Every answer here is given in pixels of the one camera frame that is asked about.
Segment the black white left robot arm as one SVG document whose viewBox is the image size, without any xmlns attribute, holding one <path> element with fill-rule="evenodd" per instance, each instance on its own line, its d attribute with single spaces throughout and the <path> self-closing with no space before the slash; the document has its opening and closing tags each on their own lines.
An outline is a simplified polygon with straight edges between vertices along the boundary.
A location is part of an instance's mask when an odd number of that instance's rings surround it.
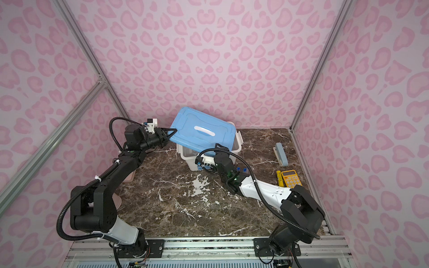
<svg viewBox="0 0 429 268">
<path fill-rule="evenodd" d="M 120 153 L 112 165 L 86 184 L 76 186 L 57 219 L 56 230 L 66 241 L 107 240 L 120 255 L 140 258 L 149 254 L 144 231 L 119 218 L 113 199 L 116 189 L 144 162 L 149 153 L 163 148 L 175 135 L 175 128 L 158 127 L 154 119 L 140 124 L 128 119 L 125 142 L 114 138 Z"/>
</svg>

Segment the blue plastic bin lid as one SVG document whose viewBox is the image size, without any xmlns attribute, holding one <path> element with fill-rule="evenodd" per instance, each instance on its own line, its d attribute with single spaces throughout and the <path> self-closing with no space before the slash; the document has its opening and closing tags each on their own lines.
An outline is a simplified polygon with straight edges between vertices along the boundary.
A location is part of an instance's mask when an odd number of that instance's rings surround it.
<svg viewBox="0 0 429 268">
<path fill-rule="evenodd" d="M 183 107 L 174 119 L 171 128 L 177 132 L 170 139 L 183 147 L 200 153 L 220 144 L 232 149 L 236 127 L 190 107 Z"/>
</svg>

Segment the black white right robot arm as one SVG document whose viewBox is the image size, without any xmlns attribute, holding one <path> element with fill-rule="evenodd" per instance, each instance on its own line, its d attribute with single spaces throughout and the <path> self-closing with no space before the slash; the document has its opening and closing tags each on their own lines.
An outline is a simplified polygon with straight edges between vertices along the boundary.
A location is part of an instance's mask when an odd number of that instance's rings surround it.
<svg viewBox="0 0 429 268">
<path fill-rule="evenodd" d="M 325 220 L 325 212 L 310 192 L 301 185 L 282 188 L 257 179 L 250 164 L 228 148 L 216 144 L 201 151 L 195 164 L 208 173 L 216 173 L 224 188 L 233 195 L 261 201 L 267 210 L 281 220 L 268 238 L 266 247 L 273 257 L 290 256 L 300 267 L 298 242 L 311 244 Z"/>
</svg>

